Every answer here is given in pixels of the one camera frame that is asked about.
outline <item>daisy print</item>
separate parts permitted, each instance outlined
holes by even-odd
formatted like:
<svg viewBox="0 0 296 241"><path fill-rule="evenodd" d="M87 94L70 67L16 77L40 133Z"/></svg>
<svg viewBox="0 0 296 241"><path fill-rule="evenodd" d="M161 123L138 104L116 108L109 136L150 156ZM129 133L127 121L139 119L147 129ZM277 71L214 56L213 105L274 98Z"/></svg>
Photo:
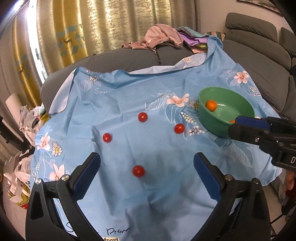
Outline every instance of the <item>daisy print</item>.
<svg viewBox="0 0 296 241"><path fill-rule="evenodd" d="M200 103L196 100L189 101L189 106L195 110L198 110L200 108Z"/></svg>
<svg viewBox="0 0 296 241"><path fill-rule="evenodd" d="M62 148L57 143L57 141L52 142L52 156L60 156L62 154Z"/></svg>
<svg viewBox="0 0 296 241"><path fill-rule="evenodd" d="M187 64L190 64L192 61L191 61L191 57L186 57L186 58L183 58L182 61L184 61L185 63Z"/></svg>

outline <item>gold curtain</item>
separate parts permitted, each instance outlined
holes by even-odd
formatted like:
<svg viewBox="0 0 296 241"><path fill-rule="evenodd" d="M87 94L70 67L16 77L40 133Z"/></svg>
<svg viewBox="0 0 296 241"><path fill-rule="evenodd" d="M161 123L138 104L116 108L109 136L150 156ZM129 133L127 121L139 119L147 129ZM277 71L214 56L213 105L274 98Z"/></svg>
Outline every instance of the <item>gold curtain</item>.
<svg viewBox="0 0 296 241"><path fill-rule="evenodd" d="M15 64L18 75L25 92L27 104L31 107L40 106L41 81L35 67L32 51L29 43L26 4L15 16L12 24L12 42L14 49Z"/></svg>
<svg viewBox="0 0 296 241"><path fill-rule="evenodd" d="M135 42L156 23L199 30L198 0L38 0L37 31L48 74Z"/></svg>

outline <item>sofa cushion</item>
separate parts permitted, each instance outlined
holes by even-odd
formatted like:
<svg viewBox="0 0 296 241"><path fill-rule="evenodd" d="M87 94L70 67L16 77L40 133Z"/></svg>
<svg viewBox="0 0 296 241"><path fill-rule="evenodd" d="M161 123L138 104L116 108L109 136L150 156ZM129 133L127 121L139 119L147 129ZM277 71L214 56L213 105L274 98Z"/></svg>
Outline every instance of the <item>sofa cushion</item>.
<svg viewBox="0 0 296 241"><path fill-rule="evenodd" d="M213 36L217 37L218 39L220 39L222 42L225 39L225 33L222 33L222 32L213 31L213 32L207 32L205 34L213 35Z"/></svg>
<svg viewBox="0 0 296 241"><path fill-rule="evenodd" d="M226 17L227 29L244 30L278 42L276 27L267 21L236 12L230 12Z"/></svg>
<svg viewBox="0 0 296 241"><path fill-rule="evenodd" d="M289 77L289 90L286 104L282 112L279 114L282 118L296 121L296 87L293 77Z"/></svg>
<svg viewBox="0 0 296 241"><path fill-rule="evenodd" d="M187 45L183 45L182 49L177 49L173 46L156 47L156 52L159 57L160 65L175 65L181 59L193 55L193 52Z"/></svg>
<svg viewBox="0 0 296 241"><path fill-rule="evenodd" d="M263 54L232 40L224 40L223 50L250 74L262 97L281 112L286 104L289 72Z"/></svg>
<svg viewBox="0 0 296 241"><path fill-rule="evenodd" d="M291 58L291 67L296 65L296 58Z"/></svg>
<svg viewBox="0 0 296 241"><path fill-rule="evenodd" d="M46 111L69 74L82 66L94 72L111 72L123 69L131 72L138 69L159 65L158 57L151 50L119 48L98 55L86 57L59 71L52 73L41 88L41 99Z"/></svg>
<svg viewBox="0 0 296 241"><path fill-rule="evenodd" d="M281 28L279 44L287 50L291 57L296 57L296 36L288 29Z"/></svg>
<svg viewBox="0 0 296 241"><path fill-rule="evenodd" d="M290 74L293 76L293 79L296 85L296 65L290 69Z"/></svg>
<svg viewBox="0 0 296 241"><path fill-rule="evenodd" d="M230 29L227 33L227 39L256 50L280 64L288 71L291 69L291 57L288 52L282 46L270 39L237 29Z"/></svg>

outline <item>purple cloth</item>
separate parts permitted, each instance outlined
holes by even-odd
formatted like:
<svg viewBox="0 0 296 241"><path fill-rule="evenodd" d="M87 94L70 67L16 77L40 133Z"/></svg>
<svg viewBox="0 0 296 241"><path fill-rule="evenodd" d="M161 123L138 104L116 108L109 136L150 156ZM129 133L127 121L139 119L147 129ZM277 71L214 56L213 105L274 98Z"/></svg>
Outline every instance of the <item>purple cloth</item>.
<svg viewBox="0 0 296 241"><path fill-rule="evenodd" d="M190 46L195 46L195 45L200 44L200 43L207 43L207 37L194 38L194 37L188 36L187 34L182 33L182 32L179 32L179 34L181 35L183 40Z"/></svg>

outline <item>curtain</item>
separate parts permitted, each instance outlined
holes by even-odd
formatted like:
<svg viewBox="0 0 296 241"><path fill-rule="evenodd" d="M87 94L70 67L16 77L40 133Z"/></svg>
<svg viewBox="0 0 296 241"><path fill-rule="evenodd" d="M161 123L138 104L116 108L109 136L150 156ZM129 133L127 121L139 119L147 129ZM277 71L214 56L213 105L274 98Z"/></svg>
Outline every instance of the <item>curtain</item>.
<svg viewBox="0 0 296 241"><path fill-rule="evenodd" d="M17 93L22 105L35 107L41 104L41 81L38 76L28 40L26 4L16 15L0 39L0 116L22 137L5 101ZM15 156L17 149L7 144L0 135L0 161Z"/></svg>
<svg viewBox="0 0 296 241"><path fill-rule="evenodd" d="M135 42L156 23L199 30L198 0L38 0L37 31L48 74Z"/></svg>

